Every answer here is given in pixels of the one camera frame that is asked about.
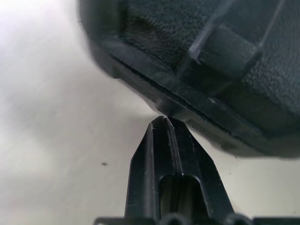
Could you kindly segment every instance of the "textured black plastic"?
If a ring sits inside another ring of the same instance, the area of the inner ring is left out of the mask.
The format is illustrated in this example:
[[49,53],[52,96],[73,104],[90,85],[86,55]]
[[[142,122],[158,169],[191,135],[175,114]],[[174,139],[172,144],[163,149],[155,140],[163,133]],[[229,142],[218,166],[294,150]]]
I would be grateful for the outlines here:
[[300,2],[80,0],[95,61],[240,156],[300,155]]

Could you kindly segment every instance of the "white background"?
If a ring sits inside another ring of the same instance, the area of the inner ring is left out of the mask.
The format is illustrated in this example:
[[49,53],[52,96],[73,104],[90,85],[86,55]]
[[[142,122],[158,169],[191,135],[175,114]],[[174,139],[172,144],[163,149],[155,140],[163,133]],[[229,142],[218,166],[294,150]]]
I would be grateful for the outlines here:
[[[0,224],[123,216],[130,159],[158,114],[95,65],[79,20],[74,0],[0,0]],[[300,216],[300,161],[235,158],[193,134],[237,212]]]

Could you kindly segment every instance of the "white surface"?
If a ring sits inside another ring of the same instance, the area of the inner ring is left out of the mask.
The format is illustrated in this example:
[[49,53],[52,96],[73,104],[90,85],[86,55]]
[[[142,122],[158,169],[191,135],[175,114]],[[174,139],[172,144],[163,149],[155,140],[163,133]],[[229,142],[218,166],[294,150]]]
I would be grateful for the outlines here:
[[[124,213],[130,159],[157,114],[94,64],[78,20],[74,0],[0,0],[0,224]],[[236,159],[194,134],[236,211],[300,216],[300,161]]]

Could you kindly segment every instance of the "white table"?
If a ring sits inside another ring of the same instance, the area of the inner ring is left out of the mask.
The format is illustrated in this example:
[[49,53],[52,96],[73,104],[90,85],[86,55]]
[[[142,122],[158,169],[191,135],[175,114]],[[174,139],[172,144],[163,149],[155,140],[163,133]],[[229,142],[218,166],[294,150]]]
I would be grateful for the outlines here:
[[[0,0],[0,224],[123,216],[130,159],[158,114],[96,66],[79,20],[75,0]],[[236,159],[193,134],[237,212],[300,216],[299,160]]]

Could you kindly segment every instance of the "black plastic part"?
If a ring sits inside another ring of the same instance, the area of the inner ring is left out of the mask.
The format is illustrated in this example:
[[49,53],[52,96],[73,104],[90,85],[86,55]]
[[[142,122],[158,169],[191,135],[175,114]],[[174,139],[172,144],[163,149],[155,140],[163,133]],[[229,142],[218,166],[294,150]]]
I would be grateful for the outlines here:
[[186,125],[152,121],[130,166],[125,218],[95,225],[300,225],[300,218],[235,214],[214,162]]
[[80,0],[95,61],[239,156],[300,155],[298,0]]

